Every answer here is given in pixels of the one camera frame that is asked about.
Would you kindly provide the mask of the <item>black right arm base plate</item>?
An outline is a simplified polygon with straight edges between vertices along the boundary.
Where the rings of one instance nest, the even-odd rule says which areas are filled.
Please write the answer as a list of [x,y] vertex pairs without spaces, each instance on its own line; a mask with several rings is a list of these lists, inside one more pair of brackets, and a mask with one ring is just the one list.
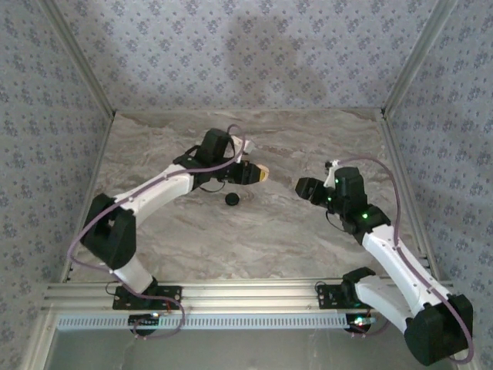
[[317,293],[319,309],[370,309],[371,307],[353,298],[342,284],[326,284],[318,281],[314,289]]

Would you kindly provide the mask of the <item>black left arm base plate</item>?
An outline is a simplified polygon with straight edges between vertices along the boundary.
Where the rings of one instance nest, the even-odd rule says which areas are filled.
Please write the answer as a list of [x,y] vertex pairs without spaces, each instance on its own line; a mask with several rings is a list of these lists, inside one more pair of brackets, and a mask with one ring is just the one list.
[[[163,296],[167,298],[172,298],[178,302],[181,302],[182,298],[182,288],[180,286],[162,286],[156,285],[154,287],[148,288],[143,292],[144,295],[149,296]],[[131,311],[131,310],[179,310],[178,305],[172,302],[165,302],[156,299],[143,299],[139,298],[132,293],[130,293],[124,287],[117,287],[114,293],[112,309],[117,311]]]

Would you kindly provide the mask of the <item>left black controller board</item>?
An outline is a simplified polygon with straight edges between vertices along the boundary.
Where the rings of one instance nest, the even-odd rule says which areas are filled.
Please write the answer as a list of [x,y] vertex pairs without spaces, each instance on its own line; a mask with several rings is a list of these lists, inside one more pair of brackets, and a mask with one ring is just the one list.
[[127,319],[128,326],[156,326],[159,324],[160,316],[157,313],[131,314]]

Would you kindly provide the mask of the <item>aluminium mounting rail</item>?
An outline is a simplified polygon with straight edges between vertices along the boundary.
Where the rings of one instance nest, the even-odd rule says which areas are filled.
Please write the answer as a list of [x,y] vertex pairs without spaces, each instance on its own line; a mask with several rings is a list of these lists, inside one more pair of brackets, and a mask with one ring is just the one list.
[[[183,288],[181,302],[191,313],[308,313],[318,311],[316,279],[170,281]],[[50,284],[43,311],[107,313],[116,283]]]

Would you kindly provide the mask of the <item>right black controller board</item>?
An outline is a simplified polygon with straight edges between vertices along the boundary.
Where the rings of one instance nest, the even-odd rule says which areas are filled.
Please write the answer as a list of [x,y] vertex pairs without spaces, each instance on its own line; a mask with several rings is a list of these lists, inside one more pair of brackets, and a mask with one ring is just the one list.
[[346,314],[349,328],[369,329],[377,319],[367,314]]

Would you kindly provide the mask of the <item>aluminium corner post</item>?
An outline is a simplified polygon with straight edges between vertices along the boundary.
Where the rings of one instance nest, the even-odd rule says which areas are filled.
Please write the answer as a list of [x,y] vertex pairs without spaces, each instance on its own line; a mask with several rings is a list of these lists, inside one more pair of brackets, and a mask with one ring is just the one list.
[[458,0],[437,0],[428,20],[408,56],[403,69],[390,91],[390,94],[382,107],[382,116],[390,119],[394,111],[405,97],[420,67],[424,63],[431,47],[441,34],[447,20],[456,7]]
[[37,2],[53,28],[54,33],[59,37],[62,46],[68,53],[82,81],[92,94],[92,98],[95,100],[97,106],[107,117],[113,119],[115,111],[55,0],[37,0]]

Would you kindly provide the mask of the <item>black controller board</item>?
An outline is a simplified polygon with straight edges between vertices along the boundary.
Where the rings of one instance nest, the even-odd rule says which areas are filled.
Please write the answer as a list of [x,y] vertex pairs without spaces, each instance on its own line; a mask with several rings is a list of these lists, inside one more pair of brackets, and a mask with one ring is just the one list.
[[159,324],[160,316],[157,313],[131,314],[127,319],[128,326],[156,326]]
[[377,319],[367,314],[346,314],[349,328],[369,329]]

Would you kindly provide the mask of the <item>aluminium side rail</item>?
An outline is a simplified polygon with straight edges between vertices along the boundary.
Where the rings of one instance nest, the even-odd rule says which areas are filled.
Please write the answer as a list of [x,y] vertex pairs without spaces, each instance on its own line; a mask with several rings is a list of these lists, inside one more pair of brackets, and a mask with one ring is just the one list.
[[105,148],[106,148],[106,144],[107,144],[107,141],[109,138],[109,134],[111,132],[111,127],[112,127],[112,124],[113,124],[114,119],[115,119],[115,115],[116,115],[116,113],[113,112],[110,115],[110,118],[108,119],[108,123],[107,123],[105,131],[102,135],[101,142],[99,143],[99,146],[98,146],[97,157],[95,159],[94,164],[90,167],[90,170],[92,172],[91,172],[91,177],[90,177],[90,181],[89,181],[89,187],[88,187],[88,190],[86,191],[86,195],[85,195],[84,201],[82,203],[82,211],[81,211],[81,214],[79,215],[79,219],[78,219],[77,224],[76,224],[75,233],[74,233],[72,241],[69,245],[69,249],[66,252],[65,264],[64,264],[64,267],[62,269],[62,274],[61,274],[60,281],[59,281],[60,283],[63,283],[63,284],[70,281],[70,274],[76,265],[79,265],[79,266],[82,266],[82,267],[85,267],[88,269],[96,270],[96,271],[102,271],[103,273],[106,272],[106,269],[104,267],[101,268],[101,266],[98,264],[97,265],[87,264],[83,261],[77,260],[75,257],[77,255],[76,249],[81,246],[80,238],[82,237],[83,227],[84,227],[86,217],[87,217],[88,212],[89,212],[89,208],[90,208],[91,203],[92,203],[93,191],[94,191],[95,186],[96,186],[97,176],[99,173],[99,169],[101,166],[101,162],[102,162],[102,158],[103,158],[103,155],[105,152]]
[[418,204],[411,186],[411,180],[407,174],[407,168],[404,163],[404,156],[401,153],[393,127],[384,118],[381,109],[375,109],[374,115],[380,127],[387,151],[387,157],[391,162],[397,182],[401,205],[405,214],[404,224],[410,227],[414,246],[421,254],[421,259],[428,261],[428,270],[431,275],[434,278],[441,280],[441,272],[434,257],[431,243],[424,227],[424,221],[419,212]]

